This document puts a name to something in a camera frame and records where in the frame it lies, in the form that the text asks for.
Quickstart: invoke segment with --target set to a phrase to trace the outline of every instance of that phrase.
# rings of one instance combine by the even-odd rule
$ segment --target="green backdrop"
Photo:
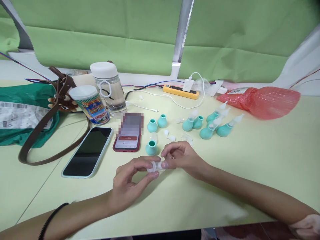
[[[179,78],[273,82],[320,22],[315,0],[195,0]]]
[[[0,52],[17,52],[20,43],[19,32],[12,18],[0,4]]]
[[[170,75],[181,0],[11,0],[43,65]]]

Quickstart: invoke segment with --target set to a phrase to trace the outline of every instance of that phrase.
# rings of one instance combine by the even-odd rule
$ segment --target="canned drink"
[[[104,107],[96,87],[92,85],[75,87],[69,91],[69,94],[94,125],[103,125],[109,122],[109,113]]]

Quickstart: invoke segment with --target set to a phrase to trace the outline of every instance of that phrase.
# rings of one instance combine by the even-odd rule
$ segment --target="colorful can label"
[[[98,93],[94,97],[86,100],[76,100],[76,103],[94,125],[103,125],[109,122],[109,113],[102,104]]]

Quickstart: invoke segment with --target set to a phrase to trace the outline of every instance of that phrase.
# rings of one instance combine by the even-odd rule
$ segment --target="barcode sticker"
[[[35,128],[49,109],[30,104],[0,102],[0,129]],[[44,129],[49,129],[53,119]]]
[[[228,94],[243,94],[248,88],[236,88],[228,92]]]

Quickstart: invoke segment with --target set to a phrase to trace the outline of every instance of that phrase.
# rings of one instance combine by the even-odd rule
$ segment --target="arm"
[[[52,219],[45,232],[45,240],[65,239],[70,234],[100,219],[110,217],[130,207],[147,185],[159,176],[159,172],[148,173],[139,183],[132,176],[138,171],[152,168],[150,161],[159,157],[139,157],[117,169],[113,188],[107,193],[63,207]],[[53,211],[44,213],[0,232],[0,239],[38,239],[40,231]]]
[[[161,156],[166,159],[162,163],[163,168],[181,167],[194,178],[229,192],[288,225],[310,214],[319,214],[286,193],[209,165],[188,142],[166,145]]]

